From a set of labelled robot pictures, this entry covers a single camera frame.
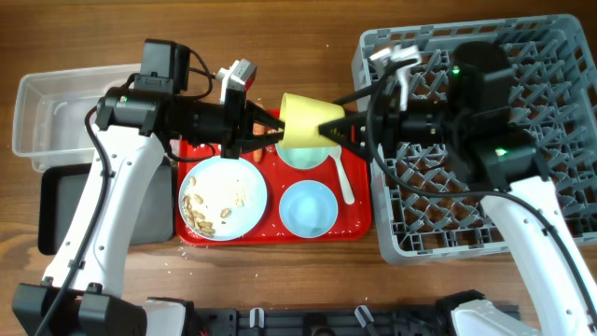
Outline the orange carrot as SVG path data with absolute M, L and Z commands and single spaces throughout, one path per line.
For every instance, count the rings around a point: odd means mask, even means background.
M 253 135 L 263 135 L 265 133 L 265 127 L 259 123 L 253 126 Z M 255 163 L 259 163 L 262 160 L 263 149 L 259 148 L 253 152 L 253 160 Z

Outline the pale green bowl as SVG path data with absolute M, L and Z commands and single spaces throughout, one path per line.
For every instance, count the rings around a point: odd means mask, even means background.
M 329 147 L 283 148 L 276 146 L 278 157 L 297 170 L 311 170 L 322 164 L 329 156 Z

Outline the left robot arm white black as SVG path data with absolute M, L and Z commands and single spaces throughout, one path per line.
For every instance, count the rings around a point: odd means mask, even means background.
M 149 183 L 171 141 L 206 145 L 228 159 L 267 147 L 284 123 L 249 101 L 257 69 L 247 60 L 211 73 L 220 100 L 188 95 L 197 53 L 148 39 L 138 72 L 109 89 L 84 119 L 95 153 L 68 232 L 37 285 L 17 287 L 12 310 L 30 335 L 196 335 L 191 301 L 122 297 L 125 259 Z

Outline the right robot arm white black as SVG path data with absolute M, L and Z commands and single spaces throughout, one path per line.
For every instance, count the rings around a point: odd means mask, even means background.
M 534 138 L 510 119 L 514 77 L 507 54 L 465 42 L 452 54 L 446 101 L 411 100 L 407 71 L 417 49 L 383 49 L 379 80 L 360 91 L 364 113 L 318 132 L 366 161 L 400 143 L 442 144 L 465 196 L 477 198 L 504 238 L 545 335 L 596 331 L 596 283 L 562 216 L 555 185 Z

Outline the yellow plastic cup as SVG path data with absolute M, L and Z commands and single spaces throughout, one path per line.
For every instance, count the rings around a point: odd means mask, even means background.
M 334 147 L 335 142 L 319 133 L 319 126 L 345 117 L 340 105 L 285 93 L 280 120 L 285 123 L 280 148 Z

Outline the red candy wrapper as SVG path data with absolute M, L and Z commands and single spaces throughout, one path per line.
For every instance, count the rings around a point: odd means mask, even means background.
M 280 141 L 280 139 L 284 136 L 283 133 L 279 133 L 276 130 L 270 129 L 265 132 L 265 141 L 266 146 L 265 150 L 269 153 L 275 152 L 275 146 Z

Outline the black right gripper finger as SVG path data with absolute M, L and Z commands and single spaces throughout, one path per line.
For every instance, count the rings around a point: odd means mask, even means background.
M 365 96 L 371 95 L 375 90 L 376 90 L 377 85 L 376 84 L 371 84 L 363 89 L 360 89 L 358 91 L 354 91 L 344 97 L 341 97 L 339 99 L 336 99 L 333 101 L 333 103 L 335 105 L 346 105 L 349 104 L 351 102 L 354 102 L 360 98 L 363 98 Z
M 320 135 L 368 161 L 366 114 L 351 114 L 318 126 Z

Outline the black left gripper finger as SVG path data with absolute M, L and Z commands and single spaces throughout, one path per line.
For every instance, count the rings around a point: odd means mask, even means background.
M 264 108 L 252 101 L 247 101 L 245 105 L 245 115 L 248 124 L 260 124 L 274 130 L 283 130 L 285 123 L 271 115 Z
M 241 140 L 241 153 L 247 154 L 270 145 L 275 145 L 283 138 L 283 132 L 264 133 L 259 135 L 249 133 L 244 139 Z

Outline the light blue bowl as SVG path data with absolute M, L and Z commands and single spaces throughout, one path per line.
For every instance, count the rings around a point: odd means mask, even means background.
M 334 193 L 314 180 L 291 185 L 281 197 L 278 209 L 284 226 L 303 239 L 323 236 L 331 230 L 339 215 Z

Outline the white plastic spoon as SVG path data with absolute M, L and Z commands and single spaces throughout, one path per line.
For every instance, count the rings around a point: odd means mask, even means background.
M 354 193 L 348 176 L 344 170 L 343 164 L 341 162 L 341 146 L 332 147 L 329 150 L 329 157 L 334 161 L 336 165 L 338 178 L 340 182 L 340 191 L 344 202 L 346 204 L 354 204 Z

